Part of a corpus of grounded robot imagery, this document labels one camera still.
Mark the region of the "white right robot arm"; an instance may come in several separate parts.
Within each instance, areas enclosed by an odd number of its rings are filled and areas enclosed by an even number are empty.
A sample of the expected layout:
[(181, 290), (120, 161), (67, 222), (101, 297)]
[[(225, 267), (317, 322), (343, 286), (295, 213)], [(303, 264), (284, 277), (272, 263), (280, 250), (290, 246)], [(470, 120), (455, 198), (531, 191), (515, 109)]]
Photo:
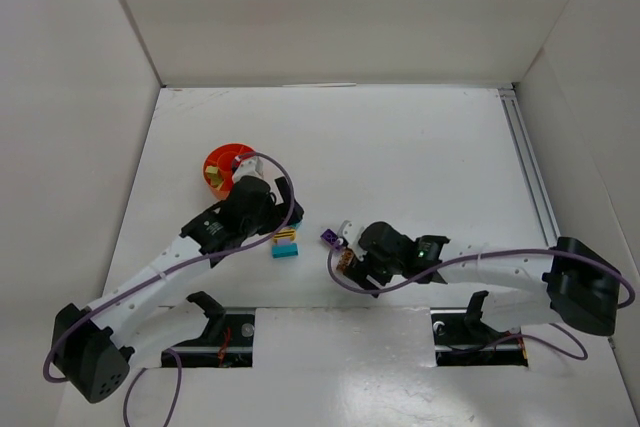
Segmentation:
[(338, 237), (354, 257), (345, 277), (378, 296), (396, 276), (415, 284), (479, 284), (465, 322), (506, 333), (525, 325), (562, 322), (580, 332), (611, 336), (616, 327), (620, 272), (571, 237), (547, 249), (500, 251), (446, 236), (412, 239), (386, 222), (344, 222)]

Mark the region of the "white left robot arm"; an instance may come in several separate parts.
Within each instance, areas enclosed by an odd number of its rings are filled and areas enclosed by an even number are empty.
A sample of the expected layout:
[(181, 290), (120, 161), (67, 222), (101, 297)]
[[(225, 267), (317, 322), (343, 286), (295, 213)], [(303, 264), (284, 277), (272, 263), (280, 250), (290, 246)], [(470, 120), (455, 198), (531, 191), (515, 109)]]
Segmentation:
[[(251, 249), (250, 238), (262, 244), (303, 215), (288, 176), (273, 185), (252, 175), (241, 178), (225, 200), (189, 221), (129, 281), (83, 308), (70, 303), (56, 314), (45, 379), (68, 382), (96, 404), (119, 389), (131, 368), (147, 356), (203, 334), (216, 336), (226, 311), (205, 292), (187, 295), (164, 313), (156, 310), (225, 258)], [(52, 367), (60, 377), (51, 375)]]

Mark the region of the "lime green lego brick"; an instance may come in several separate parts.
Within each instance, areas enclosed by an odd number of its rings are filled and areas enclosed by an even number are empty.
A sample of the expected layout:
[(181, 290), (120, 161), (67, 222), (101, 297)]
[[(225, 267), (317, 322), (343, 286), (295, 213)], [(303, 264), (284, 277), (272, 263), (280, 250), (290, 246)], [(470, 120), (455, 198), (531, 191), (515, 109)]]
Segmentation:
[(225, 182), (225, 177), (220, 169), (218, 172), (205, 172), (205, 174), (208, 179), (209, 185), (214, 190), (220, 190), (222, 188)]

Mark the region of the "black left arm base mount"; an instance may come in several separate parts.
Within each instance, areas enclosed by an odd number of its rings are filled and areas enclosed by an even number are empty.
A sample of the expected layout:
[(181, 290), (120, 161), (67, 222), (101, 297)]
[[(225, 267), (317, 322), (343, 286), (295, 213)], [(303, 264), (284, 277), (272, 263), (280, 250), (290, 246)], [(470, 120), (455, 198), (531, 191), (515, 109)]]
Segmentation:
[(172, 350), (184, 368), (250, 368), (253, 365), (255, 309), (223, 307), (200, 291), (186, 298), (207, 323), (198, 336), (188, 337)]

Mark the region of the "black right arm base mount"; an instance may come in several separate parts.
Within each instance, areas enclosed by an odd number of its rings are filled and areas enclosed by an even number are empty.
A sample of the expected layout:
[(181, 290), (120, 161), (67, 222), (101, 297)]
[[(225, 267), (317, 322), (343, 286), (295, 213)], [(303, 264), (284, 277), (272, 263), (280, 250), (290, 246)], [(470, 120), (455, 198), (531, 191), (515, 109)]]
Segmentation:
[(431, 314), (438, 367), (528, 366), (521, 340), (489, 346), (510, 333), (495, 331), (480, 321), (482, 302), (488, 294), (474, 293), (465, 309), (436, 309)]

